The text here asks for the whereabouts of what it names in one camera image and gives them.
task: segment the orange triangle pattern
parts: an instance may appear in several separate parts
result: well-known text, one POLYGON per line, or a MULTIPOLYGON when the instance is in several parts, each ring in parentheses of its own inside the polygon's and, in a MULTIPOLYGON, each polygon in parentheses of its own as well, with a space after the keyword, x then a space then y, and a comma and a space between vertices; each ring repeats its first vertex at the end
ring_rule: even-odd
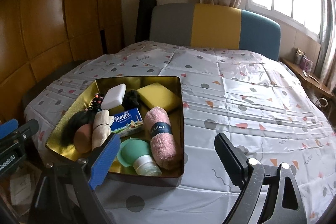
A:
POLYGON ((292 160, 292 162, 298 170, 299 169, 299 163, 297 162, 297 160, 292 160))
POLYGON ((236 126, 238 126, 241 129, 245 129, 247 128, 247 123, 243 122, 243 123, 236 123, 236 126))
POLYGON ((278 160, 277 159, 269 159, 274 166, 278 166, 278 160))
POLYGON ((205 101, 211 108, 213 108, 213 102, 211 101, 205 101))

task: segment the window frame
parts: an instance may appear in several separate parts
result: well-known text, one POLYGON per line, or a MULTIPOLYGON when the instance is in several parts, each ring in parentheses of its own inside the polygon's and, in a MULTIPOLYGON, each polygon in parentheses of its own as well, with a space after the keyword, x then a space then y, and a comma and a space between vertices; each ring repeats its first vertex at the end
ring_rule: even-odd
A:
POLYGON ((252 0, 247 0, 247 2, 246 2, 246 10, 264 15, 266 17, 270 17, 270 18, 280 20, 280 21, 292 26, 293 28, 303 32, 304 34, 306 34, 307 36, 309 36, 310 38, 312 38, 313 40, 315 40, 318 43, 320 43, 322 26, 323 26, 323 9, 322 9, 322 7, 323 7, 323 0, 321 0, 320 33, 316 35, 314 32, 307 29, 303 24, 299 23, 298 21, 296 21, 292 17, 289 17, 289 16, 287 16, 283 13, 280 13, 279 11, 274 10, 274 0, 272 0, 271 10, 268 10, 263 5, 252 2, 252 0))

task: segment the small box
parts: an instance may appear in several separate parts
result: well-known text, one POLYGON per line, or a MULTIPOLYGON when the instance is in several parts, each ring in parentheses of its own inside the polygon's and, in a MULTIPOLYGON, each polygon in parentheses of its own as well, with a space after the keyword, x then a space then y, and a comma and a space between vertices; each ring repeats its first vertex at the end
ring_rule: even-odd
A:
POLYGON ((125 137, 143 130, 143 122, 137 108, 114 115, 114 122, 111 125, 112 133, 125 137))

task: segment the bed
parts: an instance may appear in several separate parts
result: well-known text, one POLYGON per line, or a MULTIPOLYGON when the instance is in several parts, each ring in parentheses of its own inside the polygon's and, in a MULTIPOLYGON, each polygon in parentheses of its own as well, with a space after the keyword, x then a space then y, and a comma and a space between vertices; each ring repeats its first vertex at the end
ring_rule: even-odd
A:
MULTIPOLYGON (((164 25, 174 36, 170 41, 175 43, 163 41, 167 32, 160 20, 167 18, 159 16, 162 7, 158 6, 152 14, 149 37, 156 36, 154 41, 135 43, 117 54, 86 61, 33 99, 25 109, 25 118, 39 122, 34 143, 41 157, 51 160, 45 148, 48 136, 91 81, 131 75, 174 75, 180 77, 184 105, 185 173, 181 185, 150 187, 106 180, 96 193, 111 219, 116 223, 143 224, 222 223, 240 192, 232 185, 214 150, 214 137, 224 132, 248 157, 266 165, 289 163, 308 223, 315 223, 336 194, 335 133, 308 99, 299 80, 277 62, 280 34, 273 36, 275 45, 269 47, 277 26, 273 22, 273 26, 268 24, 264 17, 251 15, 259 22, 257 25, 265 24, 258 33, 269 36, 261 50, 257 48, 258 39, 265 42, 266 38, 258 38, 258 34, 253 36, 255 42, 250 43, 241 41, 244 36, 240 35, 214 45, 210 41, 215 39, 208 37, 208 47, 198 47, 199 42, 193 40, 197 15, 195 7, 189 9, 192 27, 184 32, 185 40, 176 43, 178 32, 171 30, 180 27, 176 19, 173 25, 164 25)), ((241 34, 245 31, 242 21, 243 15, 241 34)), ((263 188, 250 223, 258 221, 266 194, 267 188, 263 188)))

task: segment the gray dot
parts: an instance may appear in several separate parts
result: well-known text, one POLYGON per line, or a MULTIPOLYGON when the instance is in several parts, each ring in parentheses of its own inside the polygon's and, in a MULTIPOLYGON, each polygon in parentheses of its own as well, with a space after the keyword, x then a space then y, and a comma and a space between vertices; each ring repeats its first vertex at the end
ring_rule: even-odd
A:
POLYGON ((145 201, 142 197, 131 195, 126 199, 126 208, 133 213, 138 213, 145 207, 145 201))
POLYGON ((217 123, 214 120, 207 119, 207 120, 204 121, 204 126, 207 129, 215 129, 216 126, 217 126, 217 123))
POLYGON ((291 170, 292 170, 293 175, 295 176, 296 175, 296 167, 294 165, 291 165, 291 170))
POLYGON ((282 120, 280 118, 275 118, 275 121, 277 122, 278 125, 282 125, 282 120))
POLYGON ((204 89, 208 89, 210 86, 208 84, 201 84, 201 87, 204 88, 204 89))
POLYGON ((238 108, 241 110, 241 111, 246 111, 247 110, 247 107, 242 105, 242 104, 239 104, 238 105, 238 108))
POLYGON ((184 164, 186 164, 188 162, 188 154, 186 152, 184 152, 184 164))
POLYGON ((237 148, 239 148, 240 150, 242 150, 242 151, 244 152, 245 155, 246 155, 247 153, 249 153, 249 150, 248 150, 246 147, 242 146, 242 145, 238 145, 237 148))

